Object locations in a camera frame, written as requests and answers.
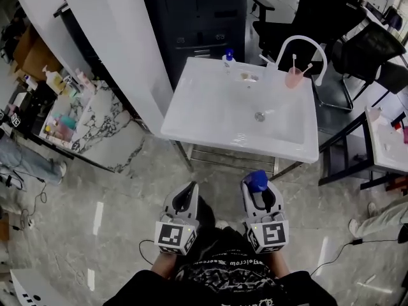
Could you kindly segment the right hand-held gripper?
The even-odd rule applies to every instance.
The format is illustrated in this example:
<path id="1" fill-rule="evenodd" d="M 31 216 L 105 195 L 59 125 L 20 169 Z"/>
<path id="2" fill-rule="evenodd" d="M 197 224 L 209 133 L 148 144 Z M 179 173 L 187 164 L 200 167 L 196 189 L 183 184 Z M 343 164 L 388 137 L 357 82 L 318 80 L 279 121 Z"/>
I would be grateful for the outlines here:
<path id="1" fill-rule="evenodd" d="M 274 214 L 256 216 L 255 204 L 248 185 L 241 181 L 244 208 L 248 219 L 245 220 L 247 239 L 256 254 L 267 254 L 279 251 L 289 242 L 289 224 L 284 212 L 284 201 L 281 192 L 269 182 L 267 196 L 271 197 L 271 212 Z"/>

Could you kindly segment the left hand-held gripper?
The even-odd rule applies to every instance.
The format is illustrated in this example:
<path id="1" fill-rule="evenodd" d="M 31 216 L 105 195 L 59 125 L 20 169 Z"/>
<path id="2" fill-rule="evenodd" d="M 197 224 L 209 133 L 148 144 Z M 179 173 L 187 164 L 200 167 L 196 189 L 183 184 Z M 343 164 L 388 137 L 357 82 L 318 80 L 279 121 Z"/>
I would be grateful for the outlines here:
<path id="1" fill-rule="evenodd" d="M 156 222 L 154 244 L 161 252 L 186 256 L 197 238 L 198 221 L 197 182 L 188 182 L 176 188 L 164 201 L 165 212 L 185 212 L 187 217 L 162 213 Z"/>

